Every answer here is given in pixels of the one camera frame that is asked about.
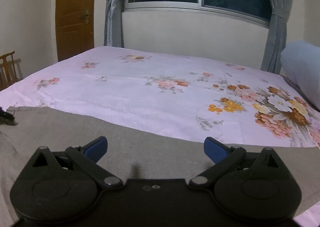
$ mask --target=curtain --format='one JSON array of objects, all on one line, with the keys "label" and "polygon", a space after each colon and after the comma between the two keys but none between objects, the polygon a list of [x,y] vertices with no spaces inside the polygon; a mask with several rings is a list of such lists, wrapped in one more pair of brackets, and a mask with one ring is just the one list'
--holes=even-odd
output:
[{"label": "curtain", "polygon": [[104,45],[122,47],[121,0],[107,0]]},{"label": "curtain", "polygon": [[292,0],[270,1],[272,15],[261,70],[279,74],[281,70],[280,53],[286,44],[287,21]]}]

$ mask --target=pillow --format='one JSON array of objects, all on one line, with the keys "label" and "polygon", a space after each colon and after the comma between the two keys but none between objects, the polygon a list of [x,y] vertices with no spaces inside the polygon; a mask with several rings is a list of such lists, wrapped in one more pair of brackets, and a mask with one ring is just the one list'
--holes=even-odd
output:
[{"label": "pillow", "polygon": [[304,41],[287,44],[281,53],[285,75],[320,109],[320,47]]}]

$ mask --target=wooden chair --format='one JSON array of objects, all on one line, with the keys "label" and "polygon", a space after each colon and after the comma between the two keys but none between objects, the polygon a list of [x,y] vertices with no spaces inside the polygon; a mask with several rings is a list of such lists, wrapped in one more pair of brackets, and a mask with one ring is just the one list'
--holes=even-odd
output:
[{"label": "wooden chair", "polygon": [[[2,66],[4,68],[4,79],[1,78],[1,72],[0,72],[0,90],[6,89],[18,81],[17,74],[16,74],[16,68],[14,67],[14,60],[13,60],[14,53],[15,53],[15,51],[0,56],[0,60],[3,61]],[[12,76],[12,73],[10,75],[10,69],[9,69],[9,65],[8,65],[8,61],[7,61],[7,57],[10,55],[11,55],[11,60],[12,60],[12,67],[13,67],[14,76]]]}]

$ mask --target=window frame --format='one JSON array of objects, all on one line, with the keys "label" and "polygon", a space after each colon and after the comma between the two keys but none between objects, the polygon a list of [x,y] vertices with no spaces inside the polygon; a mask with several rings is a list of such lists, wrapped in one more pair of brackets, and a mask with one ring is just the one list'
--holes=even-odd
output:
[{"label": "window frame", "polygon": [[125,0],[124,11],[141,11],[141,10],[173,10],[173,11],[188,11],[205,14],[213,14],[224,17],[229,17],[248,23],[256,24],[265,28],[269,28],[270,21],[262,17],[250,15],[244,12],[208,6],[203,4],[204,0],[198,0],[198,3],[190,2],[175,2],[175,1],[148,1],[148,2],[131,2]]}]

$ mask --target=wooden door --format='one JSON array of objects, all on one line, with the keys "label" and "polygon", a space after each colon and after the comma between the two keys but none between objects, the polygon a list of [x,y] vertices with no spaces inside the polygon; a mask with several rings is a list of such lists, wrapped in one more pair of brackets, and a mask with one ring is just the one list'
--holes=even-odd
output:
[{"label": "wooden door", "polygon": [[94,48],[94,0],[56,0],[58,60]]}]

